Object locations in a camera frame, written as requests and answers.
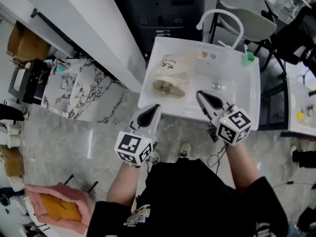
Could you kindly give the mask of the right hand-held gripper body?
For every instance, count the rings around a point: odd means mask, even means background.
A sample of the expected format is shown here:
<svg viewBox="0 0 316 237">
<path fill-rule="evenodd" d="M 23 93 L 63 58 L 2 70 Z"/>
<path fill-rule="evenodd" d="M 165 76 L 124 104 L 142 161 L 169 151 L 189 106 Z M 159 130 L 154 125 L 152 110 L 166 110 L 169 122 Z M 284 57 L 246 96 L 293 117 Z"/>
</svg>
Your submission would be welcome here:
<svg viewBox="0 0 316 237">
<path fill-rule="evenodd" d="M 215 127 L 216 137 L 234 146 L 248 136 L 252 119 L 243 108 L 231 105 L 224 111 L 216 111 L 210 123 Z"/>
</svg>

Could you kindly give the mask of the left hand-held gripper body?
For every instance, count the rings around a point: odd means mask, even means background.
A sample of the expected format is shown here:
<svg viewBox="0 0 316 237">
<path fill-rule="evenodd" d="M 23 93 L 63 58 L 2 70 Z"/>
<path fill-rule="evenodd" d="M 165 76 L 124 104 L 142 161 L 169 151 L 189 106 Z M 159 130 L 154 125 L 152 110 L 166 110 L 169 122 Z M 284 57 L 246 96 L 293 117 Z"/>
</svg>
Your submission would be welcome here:
<svg viewBox="0 0 316 237">
<path fill-rule="evenodd" d="M 131 121 L 129 126 L 118 134 L 114 147 L 118 158 L 133 167 L 140 167 L 154 151 L 156 131 L 156 125 L 143 127 L 136 121 Z"/>
</svg>

